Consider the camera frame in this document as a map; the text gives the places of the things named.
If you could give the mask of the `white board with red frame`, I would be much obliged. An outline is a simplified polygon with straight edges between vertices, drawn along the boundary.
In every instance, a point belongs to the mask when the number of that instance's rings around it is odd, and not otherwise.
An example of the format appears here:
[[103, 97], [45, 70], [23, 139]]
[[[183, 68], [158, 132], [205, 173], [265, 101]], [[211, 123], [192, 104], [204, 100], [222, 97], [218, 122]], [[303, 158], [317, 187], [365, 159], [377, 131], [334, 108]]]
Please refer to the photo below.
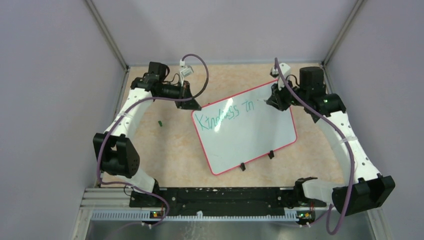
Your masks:
[[194, 110], [191, 119], [210, 172], [217, 176], [296, 142], [291, 109], [260, 102], [270, 81]]

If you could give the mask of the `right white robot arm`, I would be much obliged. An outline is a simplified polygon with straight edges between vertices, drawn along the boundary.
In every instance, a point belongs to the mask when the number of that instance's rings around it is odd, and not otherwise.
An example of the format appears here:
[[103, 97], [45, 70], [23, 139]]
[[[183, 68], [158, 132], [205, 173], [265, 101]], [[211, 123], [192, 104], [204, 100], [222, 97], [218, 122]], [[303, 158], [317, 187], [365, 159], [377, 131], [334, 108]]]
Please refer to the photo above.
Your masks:
[[328, 93], [324, 70], [302, 67], [295, 81], [291, 68], [281, 63], [273, 66], [267, 105], [279, 111], [291, 106], [303, 107], [326, 137], [343, 174], [343, 183], [331, 183], [317, 177], [300, 178], [295, 183], [293, 200], [307, 206], [313, 199], [333, 205], [342, 216], [379, 208], [394, 190], [392, 176], [383, 175], [365, 153], [350, 124], [346, 106], [336, 93]]

